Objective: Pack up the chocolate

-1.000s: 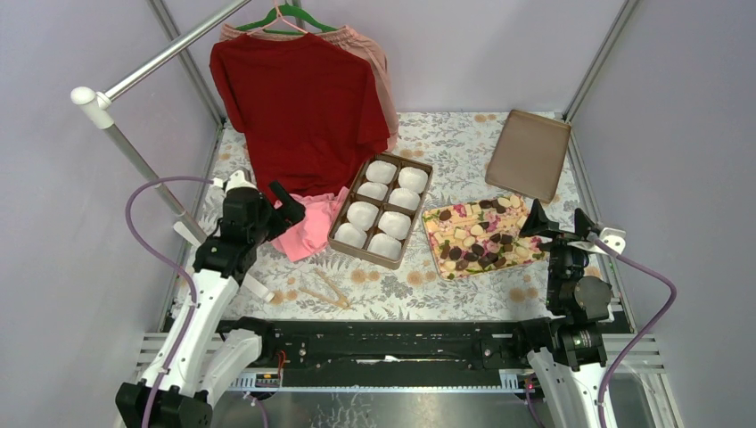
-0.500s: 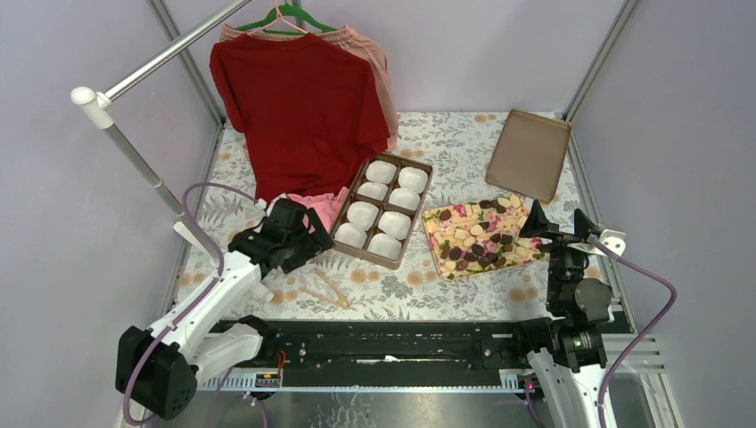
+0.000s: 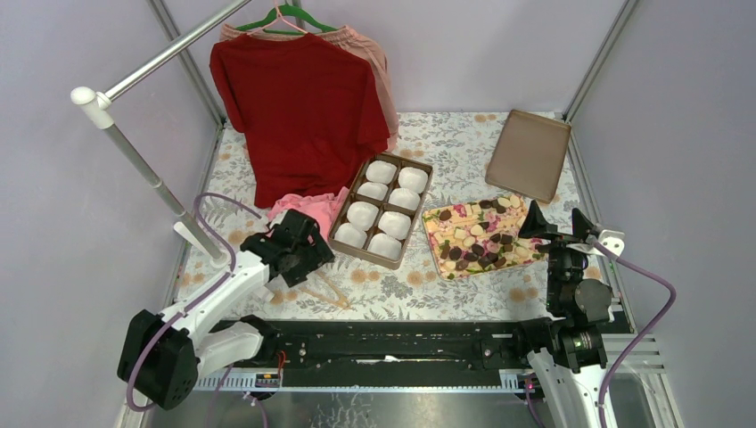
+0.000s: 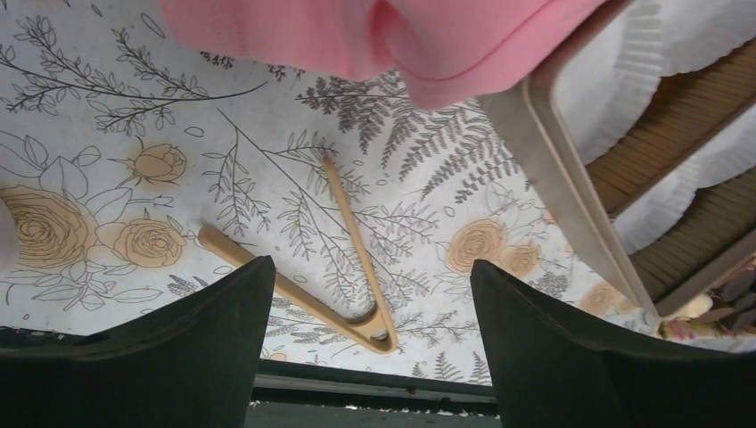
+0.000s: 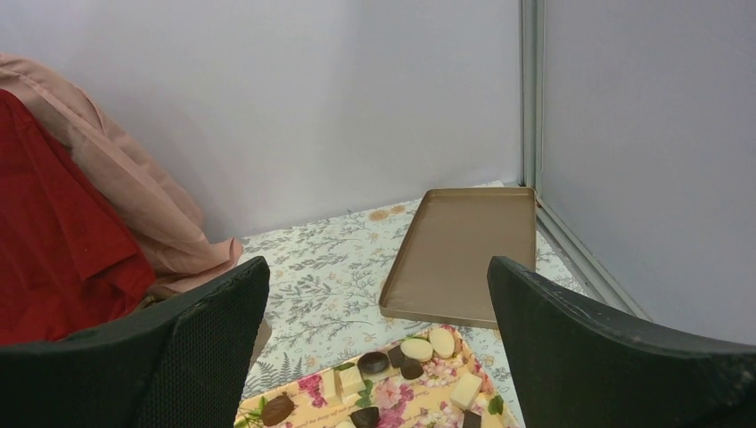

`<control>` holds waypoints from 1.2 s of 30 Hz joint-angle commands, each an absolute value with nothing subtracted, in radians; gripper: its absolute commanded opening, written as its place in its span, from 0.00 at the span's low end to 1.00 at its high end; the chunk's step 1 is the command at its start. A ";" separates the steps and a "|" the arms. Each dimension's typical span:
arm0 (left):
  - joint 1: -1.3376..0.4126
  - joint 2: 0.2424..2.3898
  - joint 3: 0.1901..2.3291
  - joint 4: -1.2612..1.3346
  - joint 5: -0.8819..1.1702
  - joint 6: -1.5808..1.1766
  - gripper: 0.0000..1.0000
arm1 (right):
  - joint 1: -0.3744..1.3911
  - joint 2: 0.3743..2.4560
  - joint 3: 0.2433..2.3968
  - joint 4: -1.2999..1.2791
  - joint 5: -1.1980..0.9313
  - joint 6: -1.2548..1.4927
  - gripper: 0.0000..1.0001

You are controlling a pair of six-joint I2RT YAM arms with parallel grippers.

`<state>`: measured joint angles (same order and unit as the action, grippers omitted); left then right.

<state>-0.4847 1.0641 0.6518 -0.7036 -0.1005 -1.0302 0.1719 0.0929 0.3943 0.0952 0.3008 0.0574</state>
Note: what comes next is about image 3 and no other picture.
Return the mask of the wooden tongs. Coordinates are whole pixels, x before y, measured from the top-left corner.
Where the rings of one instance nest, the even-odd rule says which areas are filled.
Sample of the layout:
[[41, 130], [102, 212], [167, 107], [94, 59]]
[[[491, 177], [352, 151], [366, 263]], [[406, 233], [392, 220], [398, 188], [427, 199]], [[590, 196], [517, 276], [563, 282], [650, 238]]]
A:
[[299, 286], [299, 291], [338, 309], [350, 309], [348, 295], [323, 271], [316, 271], [312, 279]]

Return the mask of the floral chocolate tray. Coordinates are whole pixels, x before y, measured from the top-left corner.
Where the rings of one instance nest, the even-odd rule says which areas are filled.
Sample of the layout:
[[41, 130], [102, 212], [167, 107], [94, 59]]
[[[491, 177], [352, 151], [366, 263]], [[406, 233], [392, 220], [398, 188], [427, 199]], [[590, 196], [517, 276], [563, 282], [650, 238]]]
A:
[[528, 214], [519, 195], [458, 203], [422, 214], [440, 277], [462, 279], [546, 259], [544, 241], [519, 236]]

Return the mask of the gold chocolate box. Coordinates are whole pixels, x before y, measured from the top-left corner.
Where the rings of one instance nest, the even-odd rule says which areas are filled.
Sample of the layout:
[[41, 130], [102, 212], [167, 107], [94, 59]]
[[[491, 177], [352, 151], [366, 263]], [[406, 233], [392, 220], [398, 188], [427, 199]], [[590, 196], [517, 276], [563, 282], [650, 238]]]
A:
[[430, 189], [433, 167], [383, 152], [363, 164], [331, 226], [335, 251], [396, 270]]

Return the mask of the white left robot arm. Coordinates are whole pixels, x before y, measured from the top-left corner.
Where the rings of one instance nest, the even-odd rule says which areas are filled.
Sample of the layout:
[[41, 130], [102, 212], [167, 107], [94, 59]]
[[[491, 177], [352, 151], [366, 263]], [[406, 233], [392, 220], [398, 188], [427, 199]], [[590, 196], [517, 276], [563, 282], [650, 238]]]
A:
[[238, 361], [266, 366], [276, 354], [274, 339], [246, 321], [215, 327], [250, 296], [270, 300], [268, 284], [288, 286], [331, 263], [334, 255], [315, 219], [287, 210], [266, 232], [248, 236], [222, 269], [189, 297], [152, 313], [143, 309], [129, 322], [117, 366], [127, 385], [126, 404], [136, 412], [170, 410], [202, 378]]

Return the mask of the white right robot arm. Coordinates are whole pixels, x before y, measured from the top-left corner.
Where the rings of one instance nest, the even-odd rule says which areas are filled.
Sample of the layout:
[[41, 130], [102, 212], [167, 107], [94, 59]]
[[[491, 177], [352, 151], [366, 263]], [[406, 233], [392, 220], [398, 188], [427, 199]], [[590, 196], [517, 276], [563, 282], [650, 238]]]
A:
[[600, 325], [613, 320], [612, 288], [588, 278], [588, 256], [581, 249], [592, 223], [574, 210], [573, 232], [559, 232], [537, 202], [531, 202], [518, 233], [538, 239], [547, 256], [548, 317], [521, 321], [511, 344], [513, 359], [531, 367], [557, 427], [614, 427], [616, 417], [607, 386], [610, 365]]

